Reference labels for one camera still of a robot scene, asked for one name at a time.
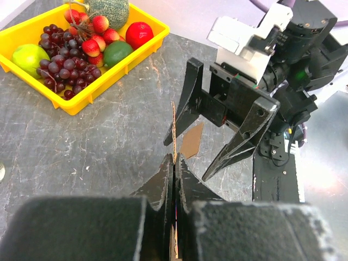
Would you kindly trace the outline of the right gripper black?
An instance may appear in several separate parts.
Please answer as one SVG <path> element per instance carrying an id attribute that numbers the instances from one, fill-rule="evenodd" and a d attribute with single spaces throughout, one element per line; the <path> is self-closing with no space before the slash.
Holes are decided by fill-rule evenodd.
<path id="1" fill-rule="evenodd" d="M 200 114 L 218 127 L 228 123 L 239 127 L 209 165 L 203 181 L 253 155 L 280 108 L 279 101 L 260 90 L 254 80 L 226 63 L 213 63 L 209 70 L 210 86 L 206 92 L 202 90 L 203 62 L 196 58 L 187 61 L 176 119 L 163 141 L 165 146 L 171 144 L 173 125 L 178 137 Z"/>

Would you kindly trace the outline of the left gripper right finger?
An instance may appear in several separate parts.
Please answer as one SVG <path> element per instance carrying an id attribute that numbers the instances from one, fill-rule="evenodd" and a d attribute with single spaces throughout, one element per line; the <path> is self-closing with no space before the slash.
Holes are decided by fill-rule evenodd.
<path id="1" fill-rule="evenodd" d="M 184 156 L 178 156 L 175 164 L 176 220 L 178 255 L 182 260 L 200 260 L 193 218 L 192 204 L 196 201 L 222 201 L 190 169 Z"/>

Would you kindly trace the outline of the brown cardboard box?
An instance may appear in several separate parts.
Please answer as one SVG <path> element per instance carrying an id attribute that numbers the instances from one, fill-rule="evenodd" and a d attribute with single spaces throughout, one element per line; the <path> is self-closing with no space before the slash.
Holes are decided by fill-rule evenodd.
<path id="1" fill-rule="evenodd" d="M 173 138 L 173 161 L 176 163 L 177 159 L 177 144 L 176 144 L 176 107 L 174 101 L 171 101 L 172 106 L 172 138 Z M 204 123 L 194 126 L 187 131 L 182 140 L 182 145 L 179 149 L 180 153 L 183 153 L 185 159 L 190 159 L 196 156 L 200 150 L 201 137 Z M 172 260 L 181 260 L 179 258 L 179 247 L 178 247 L 178 223 L 177 223 L 177 209 L 175 209 L 175 224 L 172 226 Z"/>

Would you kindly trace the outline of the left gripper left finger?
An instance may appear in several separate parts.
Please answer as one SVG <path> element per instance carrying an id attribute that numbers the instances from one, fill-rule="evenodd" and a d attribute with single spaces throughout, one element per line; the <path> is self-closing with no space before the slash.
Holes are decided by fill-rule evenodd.
<path id="1" fill-rule="evenodd" d="M 140 260 L 171 259 L 174 163 L 165 155 L 159 170 L 133 196 L 147 199 Z"/>

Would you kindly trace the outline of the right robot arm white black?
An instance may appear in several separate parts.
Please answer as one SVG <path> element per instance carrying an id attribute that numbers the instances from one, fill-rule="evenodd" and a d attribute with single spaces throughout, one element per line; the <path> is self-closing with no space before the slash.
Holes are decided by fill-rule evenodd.
<path id="1" fill-rule="evenodd" d="M 279 136 L 306 122 L 317 108 L 313 91 L 331 82 L 347 58 L 347 46 L 331 34 L 337 23 L 319 1 L 278 1 L 257 27 L 217 18 L 207 36 L 218 47 L 209 90 L 202 89 L 203 63 L 189 59 L 164 145 L 199 116 L 234 126 L 234 137 L 202 177 L 207 181 L 253 155 L 267 133 Z"/>

